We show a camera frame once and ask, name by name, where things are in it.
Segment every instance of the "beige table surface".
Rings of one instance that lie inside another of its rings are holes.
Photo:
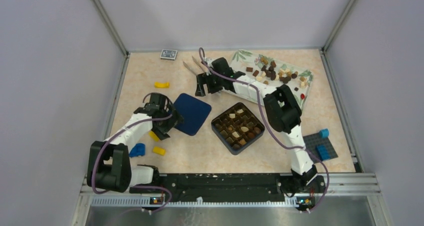
[[[225,57],[230,62],[234,52],[206,51],[206,56],[215,59]],[[329,139],[338,158],[326,161],[325,165],[330,172],[354,172],[351,154],[319,51],[302,49],[254,50],[254,52],[310,69],[314,73],[314,82],[301,116],[302,133],[309,135],[328,128]],[[160,59],[160,52],[131,53],[112,133],[114,134],[129,120],[135,109],[143,105],[143,97],[148,93],[162,93],[173,102],[181,93],[195,96],[196,77],[183,66],[185,61],[196,69],[192,56],[199,58],[195,51],[179,51],[175,61]],[[155,82],[169,82],[170,88],[155,88]],[[279,146],[267,131],[239,155],[232,155],[212,131],[212,119],[237,102],[243,102],[262,121],[257,104],[225,92],[208,94],[198,99],[210,104],[212,111],[195,136],[172,129],[168,133],[170,138],[155,142],[145,134],[139,142],[146,145],[146,155],[132,158],[131,165],[154,165],[161,173],[290,172],[288,151]],[[153,153],[154,146],[166,149],[165,156]],[[319,164],[317,168],[320,172],[324,171]]]

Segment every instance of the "tray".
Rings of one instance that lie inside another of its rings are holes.
[[[230,118],[230,114],[235,114],[235,118]],[[265,131],[264,125],[241,102],[214,118],[211,124],[213,132],[233,155],[240,154],[258,140]],[[243,132],[242,127],[247,127],[248,131]],[[239,137],[235,137],[234,132],[237,132]]]
[[[243,73],[246,73],[246,75],[252,79],[255,79],[255,77],[252,75],[255,70],[259,71],[259,75],[261,75],[262,67],[264,66],[264,63],[261,62],[261,58],[264,58],[268,61],[267,68],[270,66],[271,62],[274,61],[276,64],[276,67],[274,68],[275,72],[279,72],[280,69],[290,69],[291,73],[298,72],[297,77],[295,79],[291,79],[286,85],[291,89],[293,92],[294,97],[296,98],[297,103],[299,104],[300,109],[304,109],[306,100],[308,98],[309,92],[311,90],[312,81],[314,79],[314,75],[309,69],[299,67],[275,58],[271,58],[262,54],[254,53],[251,51],[247,51],[244,49],[239,49],[234,53],[234,56],[231,59],[231,62],[229,63],[229,66],[234,71],[241,71]],[[253,72],[247,72],[246,68],[250,67],[253,68]],[[306,86],[305,88],[301,88],[301,81],[300,77],[305,78]],[[261,82],[268,81],[268,85],[279,87],[283,84],[282,81],[279,80],[271,80],[269,77],[263,77]]]

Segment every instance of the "navy blue coaster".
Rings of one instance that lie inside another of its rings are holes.
[[[186,93],[182,93],[173,103],[178,113],[184,118],[175,128],[187,135],[194,136],[205,122],[212,107]]]

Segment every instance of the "yellow toy block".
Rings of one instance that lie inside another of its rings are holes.
[[[159,142],[159,141],[161,141],[159,138],[158,138],[158,136],[156,136],[156,134],[154,133],[154,132],[152,132],[152,131],[150,131],[150,132],[148,132],[148,135],[154,140],[154,141],[156,141],[156,142]]]
[[[170,82],[155,82],[154,87],[160,89],[167,89],[170,87]]]
[[[156,147],[156,146],[155,146],[155,147],[153,148],[153,153],[156,153],[156,154],[158,154],[158,155],[162,155],[162,156],[164,156],[166,152],[167,152],[167,151],[166,151],[165,149],[161,148],[161,147]]]

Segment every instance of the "aluminum frame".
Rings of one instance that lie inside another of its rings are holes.
[[[106,122],[107,127],[105,129],[104,135],[105,138],[109,136],[113,124],[113,118],[115,116],[115,112],[118,105],[119,96],[121,93],[122,85],[124,82],[126,70],[128,67],[128,62],[130,59],[130,53],[125,48],[121,38],[119,37],[118,32],[116,31],[114,25],[112,24],[107,12],[105,11],[100,0],[92,0],[94,7],[99,13],[105,27],[110,33],[110,36],[116,43],[116,45],[121,50],[124,55],[124,63],[122,65],[121,75],[119,76],[119,82],[116,87],[114,101],[112,103],[109,118]],[[328,78],[328,82],[331,88],[331,92],[334,97],[334,101],[336,103],[337,111],[340,116],[340,120],[343,126],[343,130],[346,136],[347,143],[349,145],[351,155],[353,158],[353,162],[360,163],[361,157],[358,154],[356,149],[356,140],[352,130],[352,127],[349,123],[348,115],[346,114],[346,109],[343,104],[342,97],[340,95],[339,88],[337,86],[336,79],[334,77],[333,69],[331,67],[330,62],[328,61],[327,50],[331,47],[335,37],[339,33],[340,29],[343,27],[346,22],[347,17],[355,6],[357,0],[349,0],[344,9],[342,15],[334,26],[331,34],[329,35],[325,45],[320,49],[320,55],[322,59],[322,63],[324,65],[325,73]],[[328,189],[328,194],[326,197],[339,197],[339,196],[367,196],[369,206],[371,208],[372,215],[374,217],[375,224],[377,226],[386,226],[393,225],[389,211],[386,207],[386,204],[383,200],[382,193],[377,182],[376,176],[374,173],[330,173],[330,184]],[[124,197],[140,197],[137,194],[129,194],[128,191],[124,193],[118,192],[108,192],[104,194],[105,196],[124,196]],[[89,216],[89,210],[91,203],[95,197],[101,197],[93,193],[91,187],[87,186],[86,178],[84,178],[84,182],[82,184],[78,201],[76,205],[76,209],[74,211],[74,216],[72,219],[73,226],[85,226],[87,218]]]

